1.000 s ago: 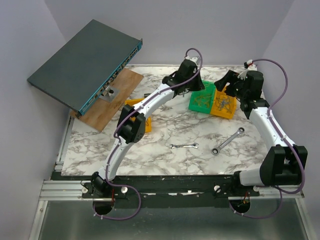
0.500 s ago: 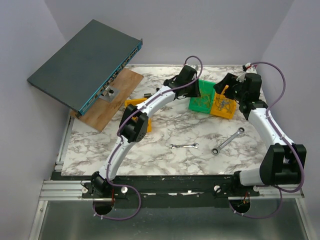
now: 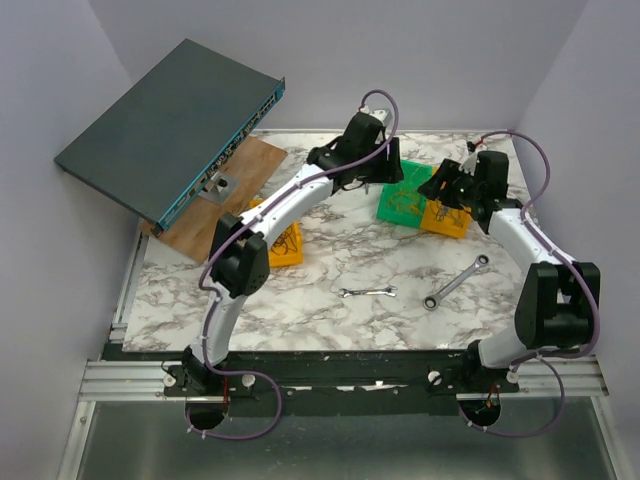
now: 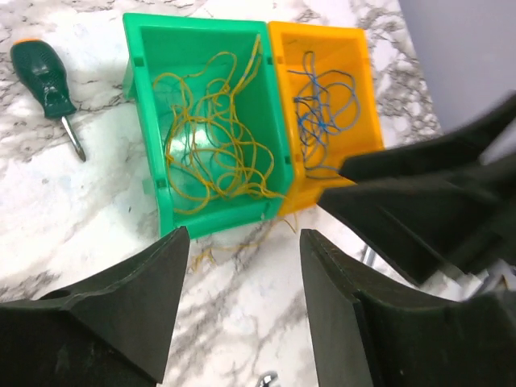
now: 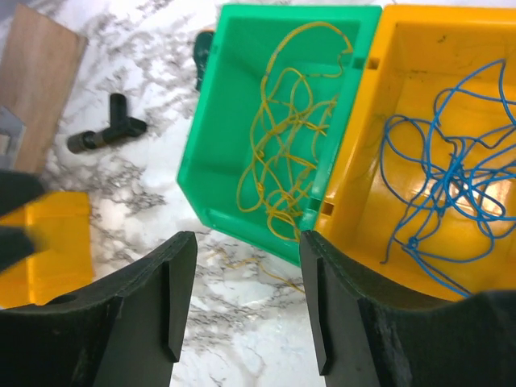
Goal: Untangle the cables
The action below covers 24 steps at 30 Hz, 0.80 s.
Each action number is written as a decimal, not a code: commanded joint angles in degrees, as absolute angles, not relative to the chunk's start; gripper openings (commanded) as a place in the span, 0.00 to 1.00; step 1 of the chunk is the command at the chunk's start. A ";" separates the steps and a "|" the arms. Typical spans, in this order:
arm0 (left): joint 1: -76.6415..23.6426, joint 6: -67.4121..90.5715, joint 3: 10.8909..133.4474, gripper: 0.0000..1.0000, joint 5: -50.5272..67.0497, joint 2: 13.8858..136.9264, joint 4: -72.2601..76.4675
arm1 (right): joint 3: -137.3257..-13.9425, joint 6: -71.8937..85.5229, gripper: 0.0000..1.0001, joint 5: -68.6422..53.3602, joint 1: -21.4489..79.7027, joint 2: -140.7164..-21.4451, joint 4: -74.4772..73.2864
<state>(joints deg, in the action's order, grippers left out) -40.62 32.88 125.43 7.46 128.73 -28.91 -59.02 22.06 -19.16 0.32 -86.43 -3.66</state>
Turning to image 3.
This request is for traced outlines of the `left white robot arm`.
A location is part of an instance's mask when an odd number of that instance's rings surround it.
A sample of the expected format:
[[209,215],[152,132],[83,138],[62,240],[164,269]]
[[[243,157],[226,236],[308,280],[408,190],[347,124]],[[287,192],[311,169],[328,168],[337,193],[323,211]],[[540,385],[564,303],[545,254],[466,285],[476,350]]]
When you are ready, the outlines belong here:
[[240,310],[269,276],[269,250],[294,221],[352,181],[402,180],[396,130],[393,125],[386,134],[379,118],[356,113],[343,134],[312,149],[303,167],[274,195],[240,216],[225,214],[218,220],[209,260],[198,281],[198,287],[210,293],[210,306],[199,339],[185,350],[182,360],[187,382],[197,393],[214,393],[222,376],[253,375],[274,382],[262,372],[218,367],[228,355]]

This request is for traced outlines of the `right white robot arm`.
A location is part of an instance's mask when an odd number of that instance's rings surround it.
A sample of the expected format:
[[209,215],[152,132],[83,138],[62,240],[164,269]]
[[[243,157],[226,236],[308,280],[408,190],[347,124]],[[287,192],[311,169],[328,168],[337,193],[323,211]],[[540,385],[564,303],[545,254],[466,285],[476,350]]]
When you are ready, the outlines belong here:
[[535,224],[525,204],[508,194],[509,158],[479,151],[465,163],[444,160],[418,193],[442,206],[468,212],[524,274],[514,319],[502,331],[474,342],[460,379],[480,392],[496,369],[537,356],[578,358],[599,333],[600,271],[559,249]]

